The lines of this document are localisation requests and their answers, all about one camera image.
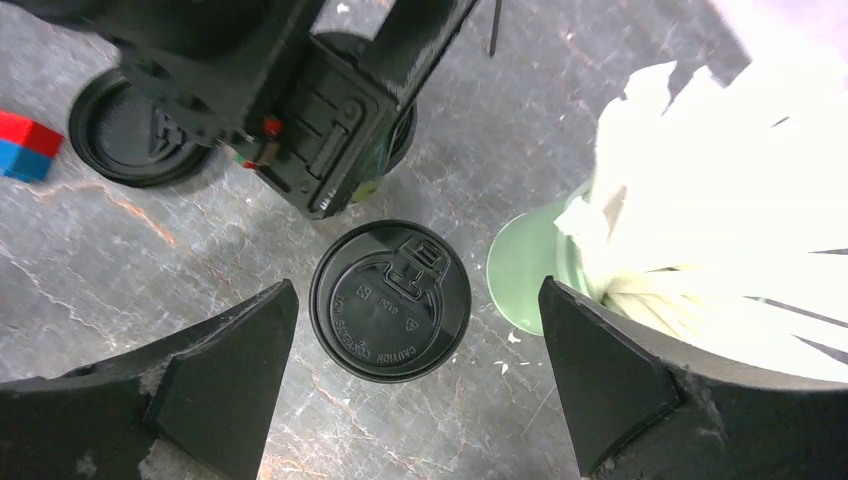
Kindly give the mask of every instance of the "red and blue block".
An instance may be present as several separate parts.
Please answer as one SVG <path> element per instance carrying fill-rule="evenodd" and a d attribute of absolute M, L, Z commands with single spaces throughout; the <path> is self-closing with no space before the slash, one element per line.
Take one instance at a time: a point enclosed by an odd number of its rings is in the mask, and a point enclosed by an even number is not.
<path fill-rule="evenodd" d="M 40 123 L 0 110 L 0 175 L 27 183 L 44 180 L 62 140 Z"/>

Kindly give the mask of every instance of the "black plastic lid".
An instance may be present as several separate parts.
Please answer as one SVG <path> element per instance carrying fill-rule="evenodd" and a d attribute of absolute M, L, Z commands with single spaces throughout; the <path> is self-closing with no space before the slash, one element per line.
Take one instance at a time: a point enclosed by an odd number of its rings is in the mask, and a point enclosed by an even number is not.
<path fill-rule="evenodd" d="M 68 136 L 86 164 L 130 187 L 184 178 L 209 153 L 117 70 L 95 78 L 79 94 L 71 109 Z"/>
<path fill-rule="evenodd" d="M 426 375 L 456 350 L 471 286 L 456 252 L 410 222 L 359 227 L 324 255 L 309 293 L 312 327 L 339 365 L 366 380 Z"/>

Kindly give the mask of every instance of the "light green paper cup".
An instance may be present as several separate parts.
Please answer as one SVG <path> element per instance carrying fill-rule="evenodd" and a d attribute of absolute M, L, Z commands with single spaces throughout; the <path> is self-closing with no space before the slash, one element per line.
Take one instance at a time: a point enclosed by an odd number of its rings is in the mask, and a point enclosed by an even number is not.
<path fill-rule="evenodd" d="M 486 261 L 489 294 L 501 315 L 527 333 L 543 333 L 539 289 L 548 275 L 588 294 L 577 247 L 554 220 L 575 198 L 588 199 L 589 186 L 586 182 L 565 200 L 513 218 L 492 242 Z"/>

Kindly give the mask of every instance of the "black mechanical device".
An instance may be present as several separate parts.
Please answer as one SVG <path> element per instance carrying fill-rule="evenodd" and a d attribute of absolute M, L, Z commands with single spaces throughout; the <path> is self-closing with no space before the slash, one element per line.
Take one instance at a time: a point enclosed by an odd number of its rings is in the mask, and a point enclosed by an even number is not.
<path fill-rule="evenodd" d="M 392 166 L 407 113 L 477 0 L 400 0 L 355 55 L 312 35 L 323 0 L 10 0 L 94 32 L 186 133 L 224 142 L 310 219 Z"/>

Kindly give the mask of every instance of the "table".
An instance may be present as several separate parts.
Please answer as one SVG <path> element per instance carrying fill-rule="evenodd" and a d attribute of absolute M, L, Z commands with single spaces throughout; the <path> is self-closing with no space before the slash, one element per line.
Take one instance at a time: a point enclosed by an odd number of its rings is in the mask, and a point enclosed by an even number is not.
<path fill-rule="evenodd" d="M 333 0 L 319 26 L 374 32 L 388 8 Z M 0 179 L 0 381 L 137 348 L 289 278 L 299 325 L 260 479 L 578 478 L 544 341 L 493 306 L 488 248 L 509 219 L 588 178 L 598 116 L 630 73 L 678 60 L 679 89 L 700 65 L 728 81 L 747 59 L 703 0 L 507 1 L 489 59 L 493 8 L 481 3 L 421 92 L 405 162 L 338 217 L 304 220 L 224 152 L 153 190 L 105 182 L 68 144 L 46 184 Z M 114 50 L 8 5 L 0 18 L 0 109 L 64 131 Z M 453 245 L 474 304 L 442 368 L 378 385 L 329 359 L 305 304 L 325 249 L 391 218 Z"/>

